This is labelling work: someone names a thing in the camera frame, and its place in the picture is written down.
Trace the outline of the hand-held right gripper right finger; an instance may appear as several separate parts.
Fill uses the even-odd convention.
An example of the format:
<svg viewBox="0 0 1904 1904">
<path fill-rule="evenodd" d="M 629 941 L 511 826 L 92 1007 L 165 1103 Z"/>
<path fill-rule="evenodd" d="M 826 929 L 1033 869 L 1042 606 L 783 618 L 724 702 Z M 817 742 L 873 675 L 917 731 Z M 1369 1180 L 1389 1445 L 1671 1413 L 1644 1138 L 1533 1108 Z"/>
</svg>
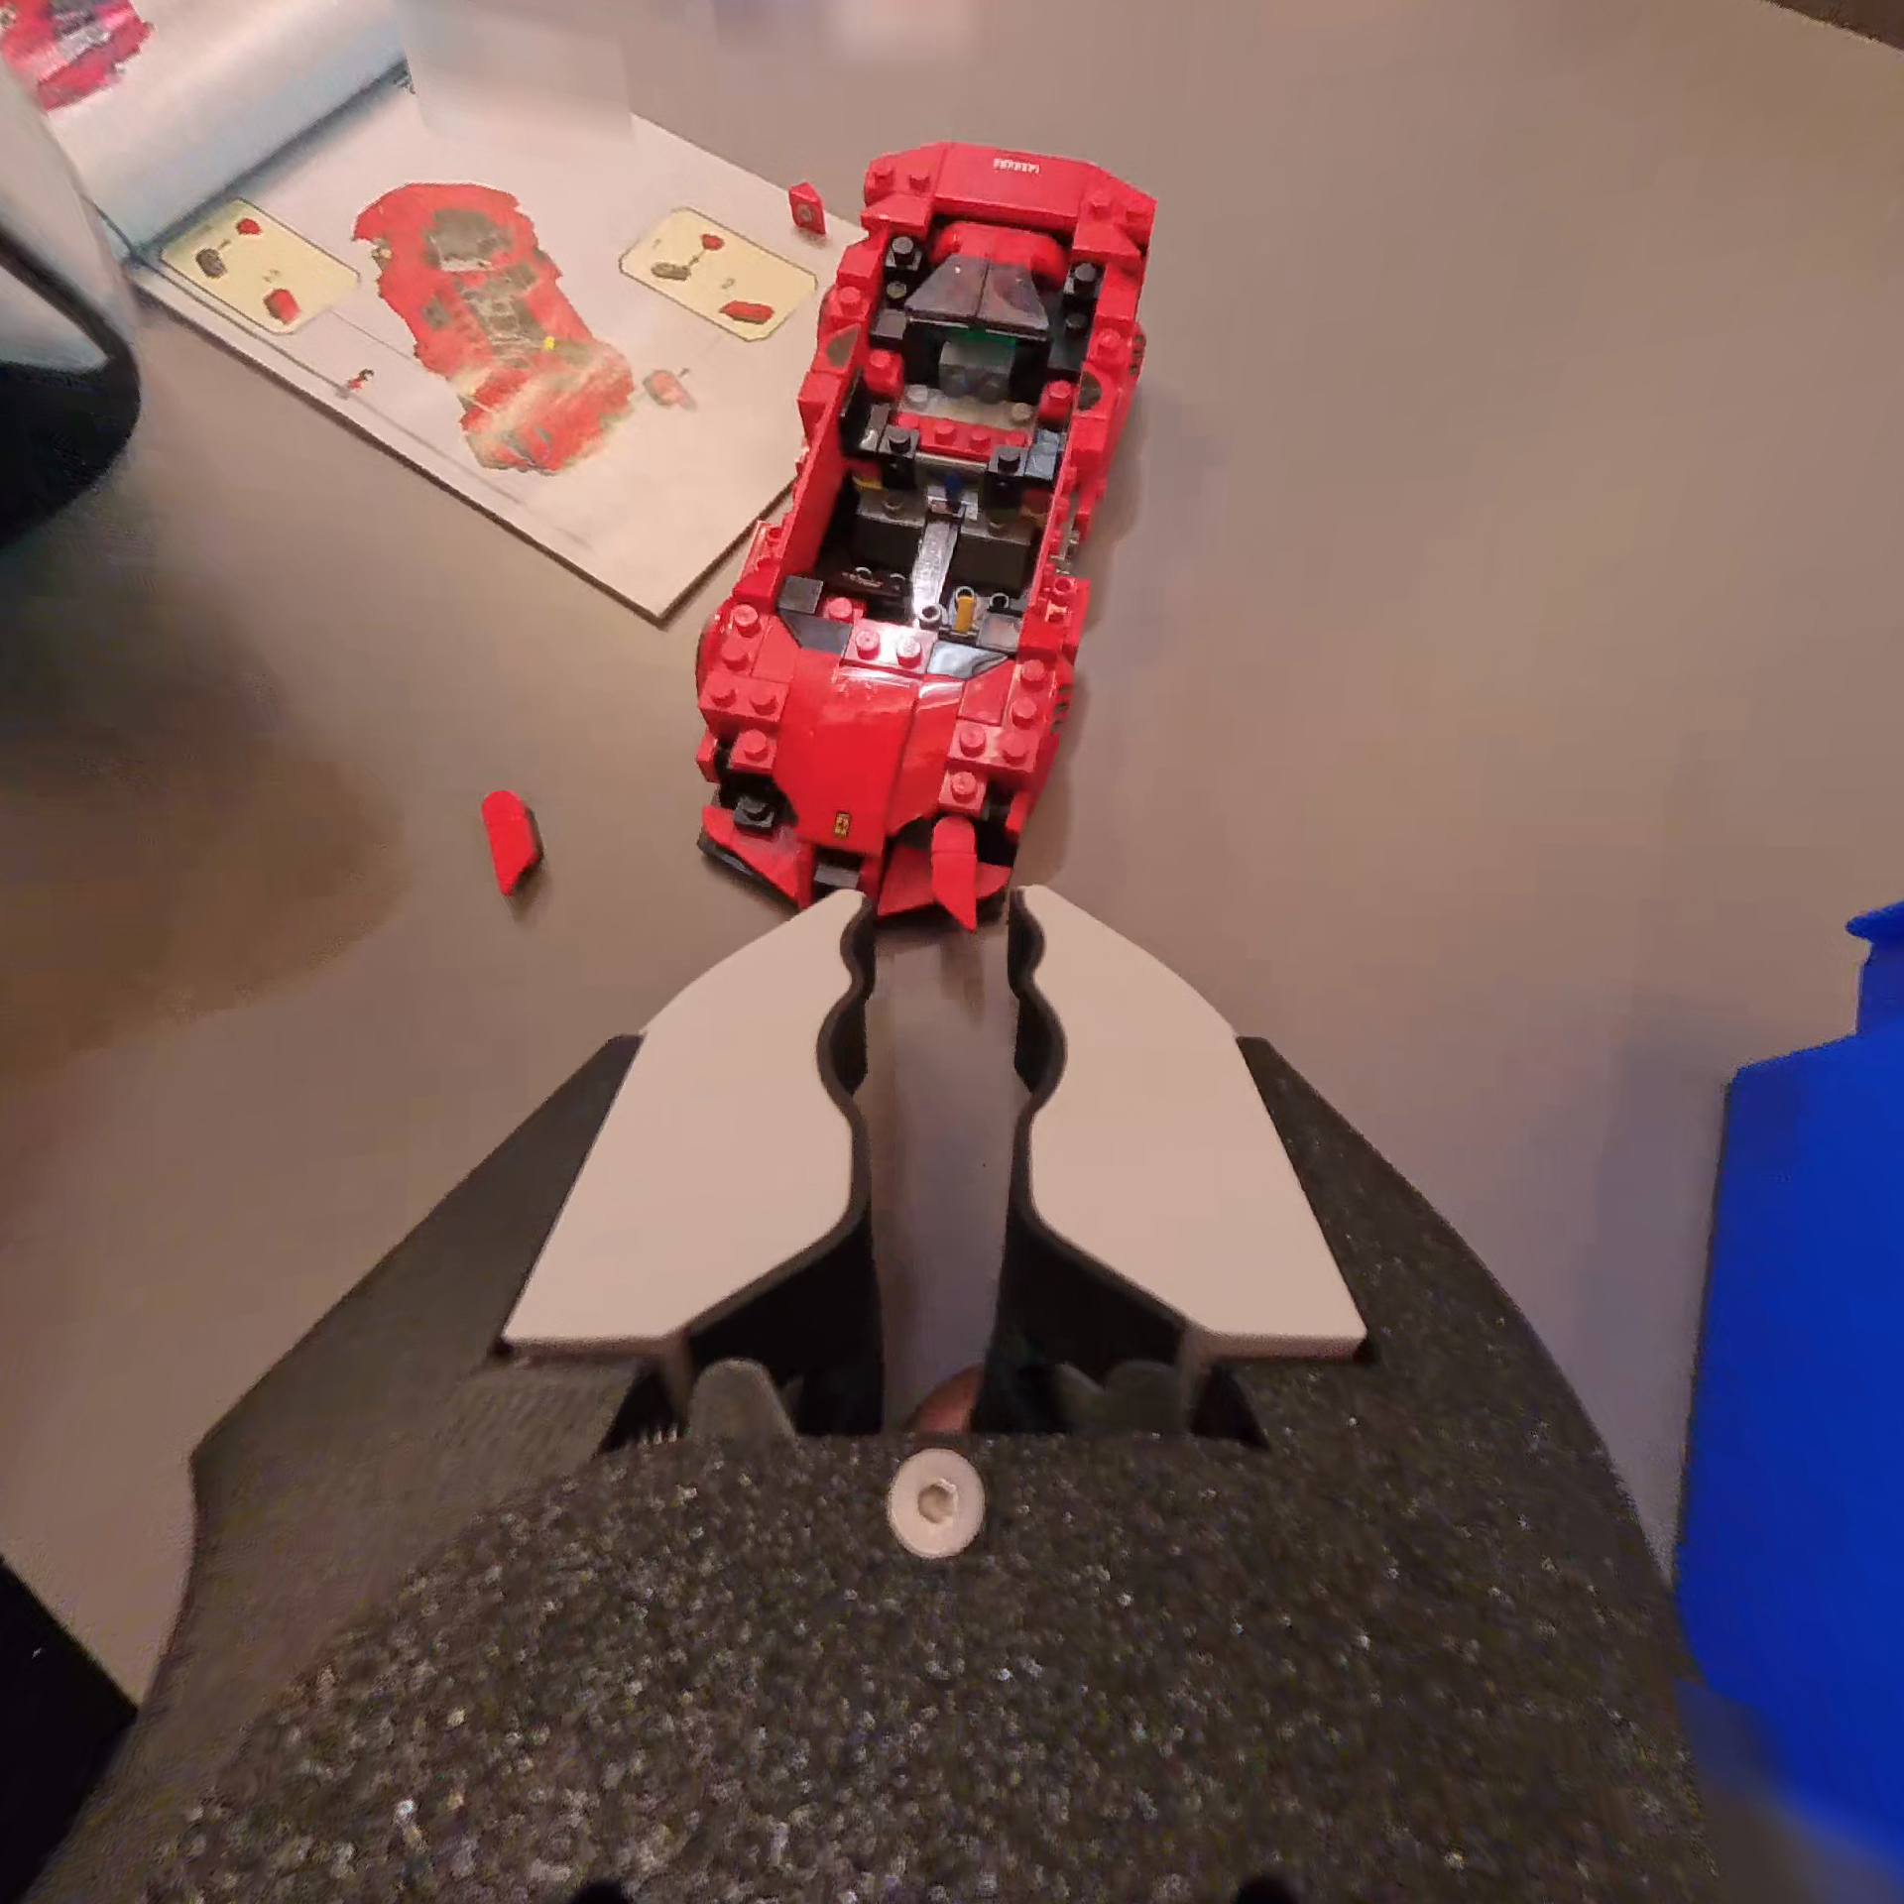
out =
<svg viewBox="0 0 1904 1904">
<path fill-rule="evenodd" d="M 1203 1413 L 1226 1366 L 1349 1366 L 1369 1325 L 1244 1037 L 1057 890 L 1009 902 L 1016 1074 L 990 1413 Z"/>
</svg>

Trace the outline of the lego instruction booklet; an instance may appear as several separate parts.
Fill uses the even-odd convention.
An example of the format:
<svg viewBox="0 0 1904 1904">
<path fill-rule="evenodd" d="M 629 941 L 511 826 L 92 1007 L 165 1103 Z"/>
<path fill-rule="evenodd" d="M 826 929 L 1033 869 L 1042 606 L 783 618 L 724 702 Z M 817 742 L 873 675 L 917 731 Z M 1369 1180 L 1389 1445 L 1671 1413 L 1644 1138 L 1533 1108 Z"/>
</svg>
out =
<svg viewBox="0 0 1904 1904">
<path fill-rule="evenodd" d="M 633 117 L 579 4 L 4 4 L 4 190 L 642 618 L 798 474 L 853 221 Z"/>
</svg>

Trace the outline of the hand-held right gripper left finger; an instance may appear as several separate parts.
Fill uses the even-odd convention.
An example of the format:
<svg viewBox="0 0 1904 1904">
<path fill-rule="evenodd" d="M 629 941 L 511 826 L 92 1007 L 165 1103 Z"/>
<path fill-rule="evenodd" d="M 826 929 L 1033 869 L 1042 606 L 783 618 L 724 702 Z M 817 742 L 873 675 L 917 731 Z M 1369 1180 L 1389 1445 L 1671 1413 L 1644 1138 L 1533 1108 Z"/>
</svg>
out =
<svg viewBox="0 0 1904 1904">
<path fill-rule="evenodd" d="M 502 1325 L 522 1353 L 637 1353 L 675 1402 L 751 1359 L 807 1413 L 882 1410 L 868 1232 L 873 908 L 826 894 L 688 983 L 561 1196 Z"/>
</svg>

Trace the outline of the blue plastic bin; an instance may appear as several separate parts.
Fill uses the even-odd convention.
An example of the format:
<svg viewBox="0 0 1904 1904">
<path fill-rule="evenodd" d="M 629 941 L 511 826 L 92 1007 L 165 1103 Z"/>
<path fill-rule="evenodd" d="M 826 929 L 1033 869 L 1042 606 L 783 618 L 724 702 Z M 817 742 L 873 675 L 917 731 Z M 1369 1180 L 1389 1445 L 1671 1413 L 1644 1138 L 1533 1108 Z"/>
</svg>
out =
<svg viewBox="0 0 1904 1904">
<path fill-rule="evenodd" d="M 1904 1722 L 1904 908 L 1852 1037 L 1722 1089 L 1683 1486 L 1683 1625 L 1792 1784 L 1898 1812 Z"/>
</svg>

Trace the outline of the red lego car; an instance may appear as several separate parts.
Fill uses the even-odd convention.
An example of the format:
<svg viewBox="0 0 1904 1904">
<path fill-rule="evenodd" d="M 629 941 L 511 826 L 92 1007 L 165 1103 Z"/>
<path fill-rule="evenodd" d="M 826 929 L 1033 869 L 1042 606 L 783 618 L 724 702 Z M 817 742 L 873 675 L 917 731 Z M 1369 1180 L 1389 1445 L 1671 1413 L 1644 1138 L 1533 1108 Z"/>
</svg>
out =
<svg viewBox="0 0 1904 1904">
<path fill-rule="evenodd" d="M 968 141 L 873 156 L 864 203 L 790 503 L 700 636 L 705 855 L 970 935 L 1057 764 L 1155 203 Z"/>
</svg>

